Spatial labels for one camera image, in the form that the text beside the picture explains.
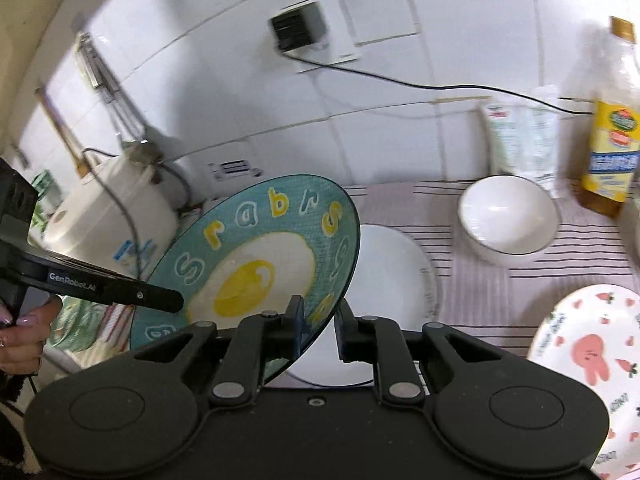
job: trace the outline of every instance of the fingernail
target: fingernail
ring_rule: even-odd
[[[33,314],[27,314],[26,316],[19,317],[15,323],[19,326],[36,326],[38,324],[38,318]]]
[[[13,316],[9,313],[4,304],[0,303],[0,323],[8,325],[11,324],[12,320],[14,320]]]

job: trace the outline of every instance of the cooking oil bottle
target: cooking oil bottle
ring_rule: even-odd
[[[596,101],[590,161],[578,193],[580,204],[597,213],[620,213],[638,165],[640,72],[634,24],[611,17],[608,73]]]

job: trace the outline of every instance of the plate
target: plate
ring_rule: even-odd
[[[305,349],[347,290],[359,246],[358,213],[335,182],[287,175],[251,186],[207,212],[158,263],[149,283],[179,291],[184,307],[178,314],[138,307],[131,347],[200,320],[234,328],[263,310],[284,312],[299,294]],[[268,363],[265,378],[287,365]]]
[[[614,480],[640,470],[640,297],[592,285],[558,303],[527,357],[594,390],[609,410],[609,434],[593,470]]]
[[[431,262],[411,238],[395,229],[364,224],[360,253],[345,298],[356,316],[389,317],[403,330],[421,330],[437,316],[436,277]],[[287,371],[315,386],[361,386],[373,380],[367,363],[338,357],[333,319]]]

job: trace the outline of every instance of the black cable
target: black cable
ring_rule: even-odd
[[[142,278],[142,263],[140,262],[140,237],[138,235],[138,229],[136,228],[133,218],[131,218],[131,215],[129,214],[129,211],[127,210],[127,208],[116,196],[116,194],[111,190],[111,188],[103,182],[103,180],[98,176],[97,172],[94,170],[94,167],[91,165],[91,163],[89,162],[89,159],[86,156],[88,152],[100,153],[101,155],[112,156],[112,157],[115,155],[112,155],[111,153],[103,152],[102,150],[96,150],[95,148],[85,148],[84,150],[82,150],[82,159],[84,160],[84,163],[89,168],[89,171],[91,171],[91,174],[94,176],[95,181],[98,184],[100,184],[102,189],[105,190],[107,195],[109,195],[111,199],[115,202],[116,206],[118,206],[118,209],[120,209],[120,212],[122,213],[122,215],[124,216],[124,219],[127,221],[127,224],[129,225],[131,238],[133,238],[133,248],[136,253],[136,278],[140,280]]]
[[[565,114],[573,114],[573,115],[593,115],[592,112],[578,112],[576,110],[567,110],[566,108],[561,108],[559,106],[553,105],[551,103],[547,103],[540,99],[536,99],[535,97],[531,97],[524,94],[519,94],[517,92],[511,90],[505,90],[504,88],[496,88],[495,86],[486,86],[486,85],[446,85],[446,86],[436,86],[436,85],[421,85],[418,83],[409,83],[408,81],[402,81],[400,79],[395,79],[393,77],[387,77],[380,74],[373,74],[371,72],[364,72],[363,70],[354,70],[353,68],[345,68],[343,66],[335,66],[328,65],[325,63],[319,63],[317,61],[309,61],[306,59],[302,59],[295,56],[290,56],[285,52],[276,49],[281,56],[286,57],[287,59],[293,59],[295,61],[301,61],[303,63],[307,63],[309,65],[319,66],[322,68],[330,68],[331,70],[339,70],[340,72],[348,72],[351,74],[359,74],[364,75],[366,77],[372,77],[373,79],[380,79],[382,81],[388,81],[389,83],[396,83],[402,86],[408,86],[409,88],[419,88],[422,90],[460,90],[460,89],[473,89],[473,90],[489,90],[492,92],[500,92],[502,94],[512,95],[515,97],[521,97],[523,99],[528,99],[529,101],[533,101],[535,103],[547,106],[549,108],[553,108],[553,110],[558,110],[559,112],[564,112]]]
[[[193,201],[193,194],[191,192],[191,186],[189,186],[187,180],[180,173],[175,171],[174,168],[168,166],[165,162],[158,162],[156,166],[158,168],[162,168],[167,173],[172,174],[178,180],[178,182],[182,184],[182,187],[184,188],[184,206],[182,206],[182,209],[188,208],[188,206]]]
[[[29,380],[29,384],[31,385],[31,390],[33,391],[33,395],[37,395],[38,389],[36,388],[36,385],[33,383],[33,377],[28,376],[27,379]]]
[[[5,401],[5,400],[0,400],[0,402],[2,402],[2,405],[9,408],[12,412],[14,412],[16,415],[21,416],[22,418],[24,418],[24,413],[21,412],[18,408],[16,408],[14,405],[12,405],[10,402]]]

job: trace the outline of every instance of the power outlet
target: power outlet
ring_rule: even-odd
[[[329,65],[358,59],[359,50],[351,37],[339,0],[305,0],[300,4],[287,7],[283,12],[306,6],[311,2],[316,3],[320,10],[326,26],[326,34],[320,43],[291,50],[290,54],[300,59]],[[306,63],[298,61],[294,63],[297,72],[306,72],[314,68]]]

